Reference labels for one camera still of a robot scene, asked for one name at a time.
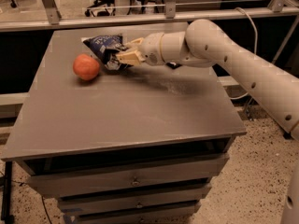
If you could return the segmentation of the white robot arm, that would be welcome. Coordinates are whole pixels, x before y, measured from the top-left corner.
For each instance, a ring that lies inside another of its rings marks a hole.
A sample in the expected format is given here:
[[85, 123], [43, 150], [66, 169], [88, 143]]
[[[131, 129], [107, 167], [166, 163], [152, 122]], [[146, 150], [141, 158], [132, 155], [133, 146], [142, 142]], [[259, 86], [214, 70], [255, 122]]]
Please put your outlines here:
[[196, 20], [182, 32], [153, 33], [125, 46], [117, 60], [130, 65], [219, 65], [286, 133], [299, 140], [299, 78], [240, 47], [213, 21]]

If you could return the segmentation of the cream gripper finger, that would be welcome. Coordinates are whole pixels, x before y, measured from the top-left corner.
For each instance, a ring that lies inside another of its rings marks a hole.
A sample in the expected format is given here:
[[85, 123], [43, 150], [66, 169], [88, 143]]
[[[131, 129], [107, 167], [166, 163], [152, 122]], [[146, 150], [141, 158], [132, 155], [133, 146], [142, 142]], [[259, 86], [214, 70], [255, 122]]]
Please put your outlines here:
[[126, 51], [121, 51], [116, 54], [116, 57], [120, 63], [126, 63], [130, 65], [140, 65], [145, 61], [138, 48], [130, 48]]
[[123, 45], [127, 48], [132, 48], [135, 46], [139, 46], [143, 42], [143, 40], [144, 40], [144, 37], [139, 37], [137, 39], [128, 41], [128, 42], [124, 43]]

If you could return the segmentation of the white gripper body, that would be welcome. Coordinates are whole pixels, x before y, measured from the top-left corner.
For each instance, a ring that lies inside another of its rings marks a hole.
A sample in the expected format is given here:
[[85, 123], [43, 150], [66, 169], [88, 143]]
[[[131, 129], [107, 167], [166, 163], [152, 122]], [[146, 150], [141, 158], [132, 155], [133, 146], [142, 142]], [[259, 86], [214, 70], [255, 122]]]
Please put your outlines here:
[[161, 54], [161, 40], [163, 35], [163, 33], [150, 34], [141, 42], [139, 51], [147, 64], [152, 66], [164, 64]]

